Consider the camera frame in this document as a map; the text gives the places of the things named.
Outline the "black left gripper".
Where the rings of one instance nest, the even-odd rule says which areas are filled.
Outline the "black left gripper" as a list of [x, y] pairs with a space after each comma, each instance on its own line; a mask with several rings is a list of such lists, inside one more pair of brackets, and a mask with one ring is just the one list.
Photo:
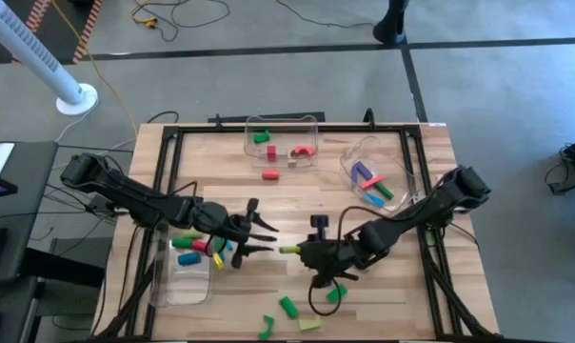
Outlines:
[[273, 251], [273, 248], [252, 246], [248, 244], [248, 238], [257, 240], [276, 240], [278, 229], [272, 227], [259, 214], [256, 214], [258, 200], [250, 198], [247, 204], [246, 214], [232, 214], [228, 217], [228, 226], [231, 231], [228, 240], [237, 243], [236, 250], [231, 258], [231, 266], [240, 268], [243, 259], [251, 253]]

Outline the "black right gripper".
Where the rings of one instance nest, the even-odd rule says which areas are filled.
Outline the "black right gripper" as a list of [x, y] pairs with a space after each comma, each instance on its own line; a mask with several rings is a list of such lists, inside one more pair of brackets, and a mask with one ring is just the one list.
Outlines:
[[347, 272], [356, 261], [355, 250], [349, 244], [338, 243], [336, 240], [304, 241], [297, 247], [301, 262], [317, 272], [312, 277], [314, 288], [327, 287], [334, 278], [359, 279], [357, 275]]

